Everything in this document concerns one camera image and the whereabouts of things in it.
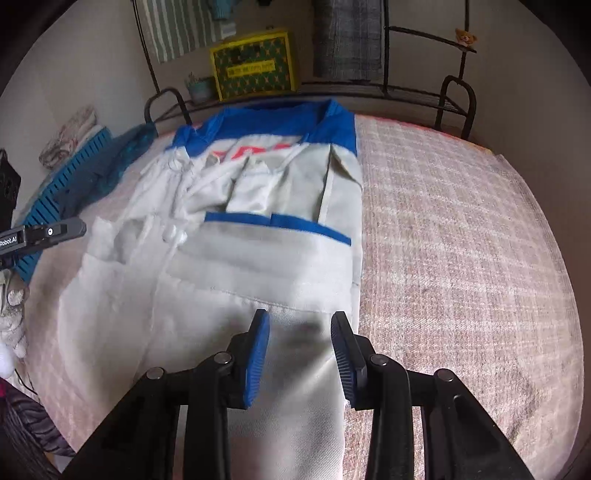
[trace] black metal bed frame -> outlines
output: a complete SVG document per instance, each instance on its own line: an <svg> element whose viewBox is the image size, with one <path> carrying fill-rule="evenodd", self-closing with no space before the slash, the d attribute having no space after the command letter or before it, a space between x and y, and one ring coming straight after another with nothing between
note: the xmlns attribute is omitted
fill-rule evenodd
<svg viewBox="0 0 591 480"><path fill-rule="evenodd" d="M370 98L379 100L392 100L395 102L410 103L413 105L421 105L428 108L437 110L435 123L433 128L441 131L441 121L443 119L443 112L455 113L456 115L464 116L464 125L462 133L460 135L464 140L468 139L472 124L474 122L474 116L476 114L476 95L472 87L463 79L464 69L466 66L466 56L468 53L476 53L471 47L465 47L455 41L448 40L443 37L438 37L430 33L422 32L419 30L411 30L409 28L398 27L396 25L390 25L389 20L389 0L383 0L383 14L384 14L384 81L382 83L361 83L361 82L338 82L338 81L316 81L316 82L302 82L300 88L296 92L283 93L280 95L265 95L264 97L239 97L235 99L229 99L224 101L210 100L203 103L195 104L190 100L183 100L181 93L172 87L160 89L158 80L154 73L154 68L150 60L148 48L144 38L144 32L139 17L139 10L137 0L131 0L134 7L135 22L138 27L139 39L142 44L146 63L150 70L150 76L156 90L155 95L150 97L146 102L144 109L144 119L146 123L152 122L150 110L154 101L166 93L172 93L177 99L171 108L167 109L162 115L160 115L154 122L162 122L178 116L183 116L187 125L191 124L190 114L214 108L217 106L225 105L236 105L238 103L252 102L255 99L268 100L277 98L293 98L293 97L318 97L318 96L345 96L345 97L356 97L356 98ZM464 30L468 31L470 28L470 0L465 0L464 9ZM462 52L462 59L460 61L460 69L457 77L454 75L448 75L441 84L439 93L428 92L426 90L418 90L413 88L401 87L396 85L390 85L389 81L389 64L390 64L390 33L401 33L406 35L413 35L416 37L426 38L428 40L437 41L445 45L449 45L459 49ZM448 94L447 89L450 83L455 83L460 87L464 88L468 95L468 109L465 110L460 107L454 100L452 100Z"/></svg>

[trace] white wall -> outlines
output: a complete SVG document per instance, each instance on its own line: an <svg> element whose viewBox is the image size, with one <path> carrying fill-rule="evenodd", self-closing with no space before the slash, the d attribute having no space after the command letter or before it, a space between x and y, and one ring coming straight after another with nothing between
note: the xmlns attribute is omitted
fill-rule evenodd
<svg viewBox="0 0 591 480"><path fill-rule="evenodd" d="M21 175L17 213L47 172L45 144L88 103L120 134L143 121L150 76L129 1L79 0L28 52L0 97L0 146Z"/></svg>

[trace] screw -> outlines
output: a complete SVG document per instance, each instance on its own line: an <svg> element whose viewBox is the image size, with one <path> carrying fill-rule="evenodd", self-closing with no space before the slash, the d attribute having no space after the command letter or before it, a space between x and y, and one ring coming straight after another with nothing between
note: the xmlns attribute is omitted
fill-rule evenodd
<svg viewBox="0 0 591 480"><path fill-rule="evenodd" d="M379 367L383 367L385 364L388 363L388 357L382 355L381 353L374 353L372 356L369 357L369 360Z"/></svg>
<svg viewBox="0 0 591 480"><path fill-rule="evenodd" d="M454 379L453 372L447 368L437 370L437 376L444 382L450 382Z"/></svg>
<svg viewBox="0 0 591 480"><path fill-rule="evenodd" d="M219 352L213 357L213 361L217 364L225 365L232 361L232 355L228 352Z"/></svg>
<svg viewBox="0 0 591 480"><path fill-rule="evenodd" d="M164 369L160 367L152 367L146 372L146 377L150 380L158 380L164 375Z"/></svg>

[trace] blue pocket trim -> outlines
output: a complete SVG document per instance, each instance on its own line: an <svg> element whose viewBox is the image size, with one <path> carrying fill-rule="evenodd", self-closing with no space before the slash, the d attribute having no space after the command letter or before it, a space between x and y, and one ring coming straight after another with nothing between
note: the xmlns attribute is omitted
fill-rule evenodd
<svg viewBox="0 0 591 480"><path fill-rule="evenodd" d="M256 215L254 213L226 213L226 212L207 212L205 222L230 222L247 223L248 225L272 226L275 228L287 228L289 230L298 230L300 232L311 232L327 236L337 242L351 245L351 239L332 228L320 225L318 223L304 220L300 217L291 215L279 215L273 213L270 217Z"/></svg>

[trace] teddy bear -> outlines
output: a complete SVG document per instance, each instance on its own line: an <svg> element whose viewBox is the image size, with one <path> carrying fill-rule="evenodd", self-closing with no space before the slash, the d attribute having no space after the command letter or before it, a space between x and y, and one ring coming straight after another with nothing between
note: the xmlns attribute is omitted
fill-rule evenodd
<svg viewBox="0 0 591 480"><path fill-rule="evenodd" d="M464 47L471 47L476 40L478 40L478 38L470 32L461 30L460 28L456 29L456 41L460 45Z"/></svg>

